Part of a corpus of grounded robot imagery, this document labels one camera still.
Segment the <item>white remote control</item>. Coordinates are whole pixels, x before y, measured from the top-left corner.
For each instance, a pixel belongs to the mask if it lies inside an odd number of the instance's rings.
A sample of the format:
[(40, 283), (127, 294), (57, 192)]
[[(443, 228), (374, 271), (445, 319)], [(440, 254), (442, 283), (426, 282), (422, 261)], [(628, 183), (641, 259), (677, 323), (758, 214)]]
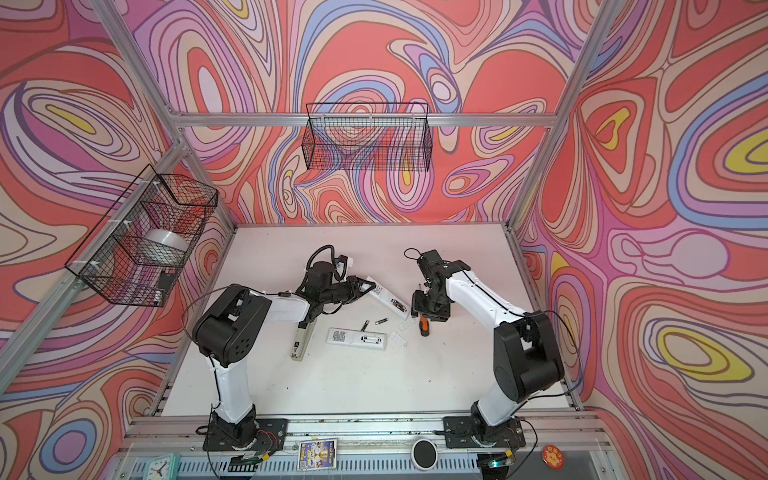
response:
[(384, 351), (387, 346), (387, 337), (377, 332), (330, 328), (326, 343), (334, 346)]
[(405, 320), (410, 316), (410, 306), (405, 301), (394, 295), (378, 280), (370, 276), (367, 276), (366, 280), (374, 284), (369, 295), (389, 309), (396, 318)]

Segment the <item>orange handled screwdriver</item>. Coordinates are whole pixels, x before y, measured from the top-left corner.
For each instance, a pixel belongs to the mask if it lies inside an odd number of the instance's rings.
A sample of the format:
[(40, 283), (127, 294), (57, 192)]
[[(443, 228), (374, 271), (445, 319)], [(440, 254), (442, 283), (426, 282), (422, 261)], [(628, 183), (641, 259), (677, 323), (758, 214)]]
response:
[(428, 337), (430, 335), (429, 320), (423, 315), (419, 317), (419, 329), (422, 337)]

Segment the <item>white battery cover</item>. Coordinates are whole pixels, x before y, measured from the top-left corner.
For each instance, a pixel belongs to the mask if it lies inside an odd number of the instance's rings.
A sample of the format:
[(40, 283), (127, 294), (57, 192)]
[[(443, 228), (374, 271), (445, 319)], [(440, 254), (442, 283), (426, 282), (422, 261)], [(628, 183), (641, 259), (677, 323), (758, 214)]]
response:
[(404, 332), (416, 325), (417, 325), (417, 320), (414, 317), (411, 317), (400, 322), (397, 326), (397, 329), (401, 332)]
[(408, 342), (397, 332), (391, 332), (389, 334), (389, 339), (390, 342), (398, 348), (405, 348), (408, 345)]

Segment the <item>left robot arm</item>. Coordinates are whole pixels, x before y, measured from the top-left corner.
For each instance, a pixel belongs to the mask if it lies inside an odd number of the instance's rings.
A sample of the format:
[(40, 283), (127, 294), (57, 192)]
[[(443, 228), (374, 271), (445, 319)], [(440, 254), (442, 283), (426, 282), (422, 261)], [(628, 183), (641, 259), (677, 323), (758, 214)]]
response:
[(346, 274), (339, 260), (308, 267), (295, 291), (268, 294), (231, 284), (196, 321), (191, 338), (212, 364), (217, 392), (205, 428), (206, 452), (274, 453), (284, 446), (285, 419), (262, 424), (249, 390), (247, 357), (267, 322), (298, 325), (310, 336), (325, 307), (353, 303), (373, 292), (377, 284)]

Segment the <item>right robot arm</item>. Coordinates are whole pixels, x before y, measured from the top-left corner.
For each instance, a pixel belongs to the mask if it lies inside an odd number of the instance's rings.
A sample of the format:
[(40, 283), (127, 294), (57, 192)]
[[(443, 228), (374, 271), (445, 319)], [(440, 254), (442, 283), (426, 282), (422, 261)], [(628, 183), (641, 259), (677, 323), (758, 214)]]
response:
[(552, 320), (507, 301), (461, 260), (445, 260), (436, 250), (420, 252), (414, 260), (424, 283), (412, 295), (411, 315), (424, 336), (430, 322), (449, 320), (454, 304), (492, 334), (494, 383), (469, 415), (444, 419), (446, 444), (460, 448), (471, 441), (495, 447), (519, 427), (515, 414), (526, 401), (565, 376)]

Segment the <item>beige black stapler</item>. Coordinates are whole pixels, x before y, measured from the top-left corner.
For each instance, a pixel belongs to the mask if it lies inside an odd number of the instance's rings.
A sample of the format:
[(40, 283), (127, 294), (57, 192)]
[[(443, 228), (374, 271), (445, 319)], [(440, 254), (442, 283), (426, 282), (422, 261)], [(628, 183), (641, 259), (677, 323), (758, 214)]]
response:
[(290, 358), (293, 361), (301, 362), (303, 360), (315, 326), (315, 320), (304, 320), (298, 323), (290, 353)]

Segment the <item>round black white speaker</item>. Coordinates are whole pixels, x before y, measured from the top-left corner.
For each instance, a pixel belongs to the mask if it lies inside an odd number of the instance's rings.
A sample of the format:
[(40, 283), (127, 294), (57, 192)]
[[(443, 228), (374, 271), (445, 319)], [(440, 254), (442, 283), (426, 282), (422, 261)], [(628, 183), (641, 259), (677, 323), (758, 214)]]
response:
[(416, 469), (420, 471), (432, 470), (438, 462), (437, 446), (430, 439), (419, 438), (413, 443), (410, 456)]

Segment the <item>colourful card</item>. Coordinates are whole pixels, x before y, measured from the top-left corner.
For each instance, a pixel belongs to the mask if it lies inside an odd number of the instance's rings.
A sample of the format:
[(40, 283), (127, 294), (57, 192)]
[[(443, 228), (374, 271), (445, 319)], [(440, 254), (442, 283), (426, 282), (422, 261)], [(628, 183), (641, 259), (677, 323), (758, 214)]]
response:
[(297, 468), (299, 471), (337, 468), (337, 440), (322, 439), (301, 442)]

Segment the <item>red round badge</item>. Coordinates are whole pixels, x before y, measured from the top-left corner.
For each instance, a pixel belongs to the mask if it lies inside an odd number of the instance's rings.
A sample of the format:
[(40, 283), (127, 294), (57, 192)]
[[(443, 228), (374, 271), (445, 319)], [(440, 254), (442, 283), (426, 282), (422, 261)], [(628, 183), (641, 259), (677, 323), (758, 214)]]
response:
[(545, 445), (541, 451), (544, 464), (552, 470), (561, 470), (565, 465), (563, 452), (554, 445)]

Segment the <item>small black item in basket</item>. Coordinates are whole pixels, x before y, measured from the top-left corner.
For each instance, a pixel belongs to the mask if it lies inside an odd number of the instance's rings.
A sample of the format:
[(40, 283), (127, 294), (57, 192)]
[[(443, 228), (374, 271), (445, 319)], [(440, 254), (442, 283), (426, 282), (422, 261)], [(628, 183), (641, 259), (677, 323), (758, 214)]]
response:
[(167, 292), (171, 289), (172, 284), (174, 280), (174, 275), (172, 273), (169, 273), (165, 270), (162, 270), (160, 272), (160, 275), (158, 277), (156, 290), (159, 295), (166, 295)]

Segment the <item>white tape roll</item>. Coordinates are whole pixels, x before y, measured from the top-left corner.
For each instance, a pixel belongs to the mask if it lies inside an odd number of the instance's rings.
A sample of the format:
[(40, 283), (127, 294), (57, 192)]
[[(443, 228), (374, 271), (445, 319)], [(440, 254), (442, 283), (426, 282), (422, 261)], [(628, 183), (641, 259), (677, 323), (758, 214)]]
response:
[(187, 240), (165, 229), (149, 230), (142, 242), (143, 254), (155, 261), (172, 261), (174, 258), (180, 258), (188, 248)]

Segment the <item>small green clock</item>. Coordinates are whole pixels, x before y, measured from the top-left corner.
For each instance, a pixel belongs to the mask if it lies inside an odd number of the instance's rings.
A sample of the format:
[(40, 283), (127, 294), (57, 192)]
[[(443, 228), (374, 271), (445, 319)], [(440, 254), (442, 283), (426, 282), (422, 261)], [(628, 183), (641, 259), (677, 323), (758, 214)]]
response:
[(153, 458), (147, 464), (143, 475), (144, 480), (176, 480), (180, 464), (180, 456), (169, 453)]

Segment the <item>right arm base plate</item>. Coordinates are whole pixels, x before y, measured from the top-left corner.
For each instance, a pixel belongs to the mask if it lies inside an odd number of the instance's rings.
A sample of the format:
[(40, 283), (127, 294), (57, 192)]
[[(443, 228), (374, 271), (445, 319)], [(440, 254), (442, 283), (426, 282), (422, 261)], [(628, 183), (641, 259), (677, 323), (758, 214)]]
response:
[(477, 415), (445, 416), (438, 435), (449, 449), (504, 448), (516, 451), (526, 446), (521, 422), (510, 418), (496, 426), (488, 426)]

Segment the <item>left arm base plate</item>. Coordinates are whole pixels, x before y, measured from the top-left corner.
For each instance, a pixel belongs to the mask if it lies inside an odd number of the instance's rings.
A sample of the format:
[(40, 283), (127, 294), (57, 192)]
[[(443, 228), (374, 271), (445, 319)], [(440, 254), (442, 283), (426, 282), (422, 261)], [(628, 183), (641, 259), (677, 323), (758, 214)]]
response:
[(214, 415), (207, 425), (203, 450), (274, 453), (283, 449), (287, 427), (285, 418), (247, 417), (233, 424)]

